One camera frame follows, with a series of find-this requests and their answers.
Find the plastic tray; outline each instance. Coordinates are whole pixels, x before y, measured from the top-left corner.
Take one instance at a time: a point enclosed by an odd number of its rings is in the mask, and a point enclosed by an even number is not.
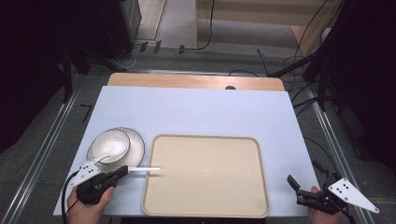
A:
[[[253,138],[159,135],[143,210],[162,217],[266,217],[260,146]]]

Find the human hand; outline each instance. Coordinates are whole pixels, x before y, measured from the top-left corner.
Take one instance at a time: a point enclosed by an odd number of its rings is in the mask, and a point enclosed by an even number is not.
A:
[[[106,205],[111,201],[113,196],[114,187],[108,188],[102,195],[99,204],[83,204],[77,202],[76,188],[67,198],[67,207],[73,206],[68,213],[70,224],[97,224],[100,222]]]
[[[319,189],[312,186],[311,192],[317,193]],[[338,212],[334,215],[322,213],[319,210],[308,208],[309,217],[311,219],[311,224],[339,224],[343,214]]]

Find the white tabletop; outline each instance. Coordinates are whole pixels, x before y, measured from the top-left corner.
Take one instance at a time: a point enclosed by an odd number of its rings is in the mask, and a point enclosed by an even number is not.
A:
[[[86,160],[94,138],[116,127],[141,134],[146,148],[143,166],[148,164],[153,139],[160,134],[253,137],[262,150],[270,200],[268,217],[307,216],[286,179],[293,175],[302,189],[317,186],[318,181],[285,91],[103,87],[70,175]],[[146,216],[141,207],[145,179],[144,173],[121,179],[105,215]],[[55,216],[62,214],[60,204],[59,200]]]

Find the floor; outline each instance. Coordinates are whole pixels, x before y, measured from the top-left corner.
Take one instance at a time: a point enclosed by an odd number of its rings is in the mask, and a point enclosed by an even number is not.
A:
[[[167,0],[163,2],[164,9],[158,18],[158,30],[151,30],[149,35],[140,36],[140,43],[162,41],[162,47],[178,48],[185,45],[193,46],[191,36],[191,10],[195,1]],[[178,20],[183,15],[186,20]],[[206,21],[200,21],[202,32],[199,45],[207,39]],[[288,26],[269,24],[213,23],[213,42],[202,52],[184,52],[164,49],[154,54],[152,49],[144,52],[134,51],[117,63],[128,71],[172,73],[201,73],[205,75],[228,75],[234,69],[248,70],[265,76],[262,61],[257,53],[261,50],[269,72],[282,69],[292,63],[288,59],[295,54],[297,41]],[[0,219],[2,223],[60,223],[59,217],[52,215],[60,195],[60,189],[66,179],[70,165],[78,149],[79,142],[89,122],[90,106],[94,106],[102,86],[106,85],[112,71],[94,61],[91,72],[85,75],[74,73],[74,94],[66,104],[62,104],[63,91],[60,90],[49,101],[48,105],[32,122],[19,142],[0,154]],[[304,68],[296,70],[302,74]],[[238,76],[251,76],[240,73]],[[286,90],[290,91],[290,99],[305,85],[301,77],[287,74],[282,77]],[[311,98],[313,91],[303,91],[294,103],[300,103]],[[393,173],[379,161],[362,161],[355,154],[354,144],[346,131],[343,121],[336,114],[334,105],[326,104],[327,111],[322,113],[316,105],[308,107],[297,116],[303,136],[315,140],[307,140],[306,145],[310,156],[331,168],[332,163],[324,151],[330,153],[338,169],[353,175],[357,187],[379,209],[379,215],[361,214],[359,209],[351,207],[357,223],[395,223],[396,219],[396,180]],[[327,119],[335,136],[327,133],[322,121]],[[340,147],[346,166],[335,155],[335,147]],[[317,173],[319,183],[323,176]],[[121,223],[120,217],[104,217],[102,223]],[[307,223],[306,218],[268,218],[269,224]]]

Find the gray floor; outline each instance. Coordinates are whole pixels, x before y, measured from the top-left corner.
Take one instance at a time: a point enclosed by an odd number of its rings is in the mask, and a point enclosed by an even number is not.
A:
[[[283,68],[283,62],[289,56],[294,54],[297,46],[288,27],[269,26],[267,29],[273,29],[272,35],[265,35],[267,39],[249,40],[252,43],[258,43],[266,50],[264,60],[267,64],[269,72],[275,72]],[[276,42],[276,34],[283,36],[283,41]],[[166,36],[166,34],[159,32],[159,37]],[[164,40],[163,43],[171,43],[171,40]],[[233,40],[228,41],[231,45],[237,45]],[[216,42],[212,43],[211,48],[217,48],[219,45]],[[136,51],[134,55],[130,54],[123,60],[119,61],[124,66],[130,66],[128,71],[156,71],[156,72],[171,72],[171,71],[185,71],[197,73],[223,73],[228,74],[234,69],[243,69],[255,72],[260,76],[264,76],[262,62],[255,51],[256,46],[250,45],[253,53],[236,54],[234,52],[221,52],[218,50],[204,51],[204,52],[185,52],[179,54],[178,51],[162,49],[159,53],[153,54],[152,49],[139,53]],[[298,74],[304,72],[303,68],[296,71]],[[92,62],[91,72],[85,75],[76,75],[74,82],[76,92],[73,102],[70,102],[70,111],[68,116],[64,118],[64,122],[59,127],[59,132],[53,139],[53,145],[46,145],[49,139],[46,139],[49,131],[53,130],[52,124],[57,120],[58,113],[64,110],[66,105],[62,104],[63,91],[60,90],[50,100],[48,105],[36,117],[28,130],[26,130],[23,137],[13,147],[0,154],[0,218],[6,214],[12,200],[14,199],[19,185],[29,173],[31,164],[35,161],[35,156],[41,151],[43,147],[49,149],[47,158],[43,158],[46,162],[43,164],[42,170],[39,171],[37,180],[30,190],[27,190],[27,201],[21,205],[23,208],[20,214],[17,214],[15,223],[61,223],[59,217],[52,215],[53,209],[59,197],[59,191],[66,179],[71,163],[74,159],[75,153],[78,150],[79,142],[85,132],[85,128],[89,120],[83,122],[88,108],[81,105],[94,105],[99,95],[102,86],[106,85],[112,71],[102,66],[99,63]],[[249,74],[238,74],[242,76],[249,76]],[[292,75],[282,77],[287,90],[290,91],[290,97],[295,94],[298,89],[304,86],[300,77],[297,77],[293,82]],[[295,100],[295,103],[300,103],[310,96],[308,91],[302,94]],[[355,176],[361,191],[372,200],[380,209],[379,215],[373,215],[375,223],[395,223],[396,219],[396,180],[393,173],[378,161],[362,161],[355,155],[354,145],[346,131],[343,121],[334,112],[333,105],[327,104],[326,114],[331,120],[331,125],[339,140],[339,143],[347,157],[348,164]],[[329,153],[329,143],[325,137],[323,129],[319,123],[314,107],[309,107],[304,113],[299,115],[298,121],[304,136],[317,141]],[[325,153],[315,144],[306,141],[309,154],[312,159],[321,161],[326,167],[332,168],[332,163]],[[317,174],[319,183],[323,182],[323,177]],[[110,217],[104,217],[103,223],[110,223]],[[118,217],[111,218],[111,223],[120,223]],[[281,223],[307,223],[306,218],[268,218],[267,223],[281,224]]]

